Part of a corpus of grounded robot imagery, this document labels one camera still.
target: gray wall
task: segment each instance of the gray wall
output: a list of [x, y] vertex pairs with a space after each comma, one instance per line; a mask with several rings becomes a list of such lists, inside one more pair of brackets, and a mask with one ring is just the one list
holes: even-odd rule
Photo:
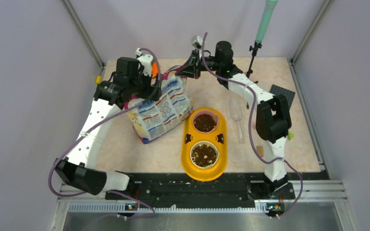
[[[228, 40], [235, 56], [250, 56], [265, 0], [72, 0], [103, 60], [134, 56], [137, 47], [159, 58], [187, 58], [190, 39], [209, 32], [207, 49]], [[294, 55], [323, 0], [281, 0], [259, 56]]]
[[98, 73], [60, 1], [0, 0], [0, 230], [48, 229], [48, 172], [76, 139]]
[[370, 1], [335, 1], [298, 62], [325, 156], [370, 230]]

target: green pole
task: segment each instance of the green pole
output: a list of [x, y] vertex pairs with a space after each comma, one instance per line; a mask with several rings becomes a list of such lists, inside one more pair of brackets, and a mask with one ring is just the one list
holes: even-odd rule
[[264, 34], [266, 33], [267, 26], [269, 26], [270, 18], [272, 17], [272, 13], [277, 5], [277, 2], [278, 0], [266, 0], [266, 6], [264, 8], [262, 19], [260, 21], [259, 29], [257, 30], [257, 43], [261, 43], [264, 38]]

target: wooden tabletop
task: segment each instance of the wooden tabletop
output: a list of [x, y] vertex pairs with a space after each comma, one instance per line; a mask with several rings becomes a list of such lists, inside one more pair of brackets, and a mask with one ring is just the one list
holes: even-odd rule
[[[159, 60], [162, 72], [174, 65], [181, 65], [186, 59]], [[234, 58], [235, 64], [246, 71], [250, 58]], [[116, 61], [108, 61], [104, 79], [109, 79], [116, 68]], [[269, 91], [272, 84], [297, 92], [289, 64], [285, 57], [255, 58], [252, 81], [262, 89]], [[199, 79], [188, 79], [185, 91], [193, 102], [193, 108], [210, 107], [221, 112], [227, 122], [228, 164], [225, 172], [263, 172], [264, 164], [255, 156], [251, 149], [248, 136], [248, 118], [250, 110], [239, 97], [242, 106], [242, 126], [244, 143], [239, 143], [235, 122], [227, 109], [229, 98], [234, 95], [221, 86], [215, 77], [203, 72]], [[297, 94], [290, 109], [294, 138], [287, 141], [285, 158], [300, 172], [319, 172], [317, 156], [304, 118]], [[169, 135], [164, 134], [157, 140], [143, 144], [132, 128], [127, 115], [115, 118], [103, 142], [97, 159], [96, 169], [102, 171], [123, 172], [184, 172], [181, 166], [180, 152], [184, 124], [180, 123]], [[262, 145], [263, 140], [253, 131], [255, 145]]]

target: transparent spoon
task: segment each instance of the transparent spoon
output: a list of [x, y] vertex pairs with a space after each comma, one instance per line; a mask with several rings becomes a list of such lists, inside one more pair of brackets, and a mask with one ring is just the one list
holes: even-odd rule
[[239, 143], [244, 143], [245, 139], [243, 137], [243, 128], [242, 123], [240, 122], [243, 118], [242, 107], [240, 106], [240, 102], [238, 101], [237, 96], [230, 97], [229, 100], [229, 113], [230, 117], [236, 123], [236, 132], [238, 136]]

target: yellow-green object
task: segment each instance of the yellow-green object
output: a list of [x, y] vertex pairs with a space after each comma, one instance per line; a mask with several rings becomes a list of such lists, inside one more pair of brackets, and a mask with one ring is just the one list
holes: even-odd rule
[[101, 76], [96, 77], [96, 84], [99, 85], [101, 82]]
[[[193, 118], [200, 111], [210, 111], [219, 116], [216, 129], [210, 133], [201, 133], [193, 126]], [[202, 169], [196, 167], [190, 157], [192, 147], [200, 142], [207, 141], [212, 143], [219, 152], [218, 161], [210, 168]], [[212, 108], [199, 108], [195, 110], [184, 124], [184, 134], [182, 138], [181, 164], [185, 173], [192, 179], [199, 181], [211, 181], [220, 177], [227, 165], [227, 134], [225, 117]]]
[[294, 138], [294, 134], [291, 131], [289, 131], [289, 135], [287, 136], [287, 139], [292, 140], [293, 138]]

